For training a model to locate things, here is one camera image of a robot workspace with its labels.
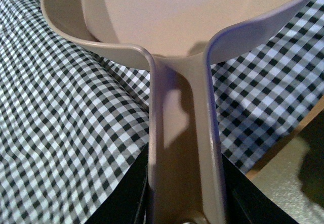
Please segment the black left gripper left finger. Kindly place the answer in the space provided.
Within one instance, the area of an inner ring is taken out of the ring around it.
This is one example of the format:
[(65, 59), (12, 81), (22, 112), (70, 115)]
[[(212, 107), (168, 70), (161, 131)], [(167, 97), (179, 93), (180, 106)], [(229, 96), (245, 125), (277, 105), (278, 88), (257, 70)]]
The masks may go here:
[(145, 223), (148, 147), (144, 147), (110, 196), (86, 223)]

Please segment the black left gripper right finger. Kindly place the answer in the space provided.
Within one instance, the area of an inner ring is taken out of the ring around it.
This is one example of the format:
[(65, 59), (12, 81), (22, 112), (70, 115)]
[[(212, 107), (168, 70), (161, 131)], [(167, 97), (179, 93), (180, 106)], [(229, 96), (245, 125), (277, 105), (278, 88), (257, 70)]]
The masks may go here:
[(230, 223), (297, 223), (222, 155)]

